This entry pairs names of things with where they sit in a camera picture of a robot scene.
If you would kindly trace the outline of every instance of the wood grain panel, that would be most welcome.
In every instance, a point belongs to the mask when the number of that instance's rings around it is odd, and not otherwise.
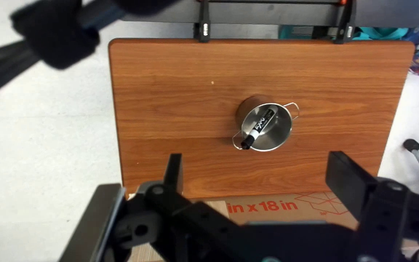
[[[406,43],[135,41],[110,46],[123,184],[163,177],[183,153],[192,198],[324,191],[327,153],[376,174],[413,47]],[[296,102],[289,142],[237,152],[240,102]]]

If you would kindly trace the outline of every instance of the metal frame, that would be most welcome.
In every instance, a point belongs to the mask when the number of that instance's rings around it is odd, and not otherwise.
[[[123,188],[100,185],[96,188],[59,262],[100,261],[110,239],[112,226],[123,204]]]
[[[126,261],[134,246],[151,244],[168,262],[400,262],[403,239],[419,242],[419,195],[394,181],[376,181],[342,152],[328,155],[326,182],[359,222],[355,232],[327,223],[237,226],[182,197],[180,171],[182,156],[171,155],[166,182],[142,185],[120,206],[113,229],[103,235],[110,238],[100,261]]]
[[[336,27],[339,0],[211,0],[212,24]],[[419,27],[419,0],[346,0],[352,27]],[[198,24],[199,2],[180,0],[154,16],[126,15],[123,21]]]

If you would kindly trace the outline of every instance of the cardboard box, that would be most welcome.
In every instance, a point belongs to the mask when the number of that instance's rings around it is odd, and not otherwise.
[[[228,217],[248,222],[327,222],[349,229],[356,220],[331,193],[246,197],[227,200]]]

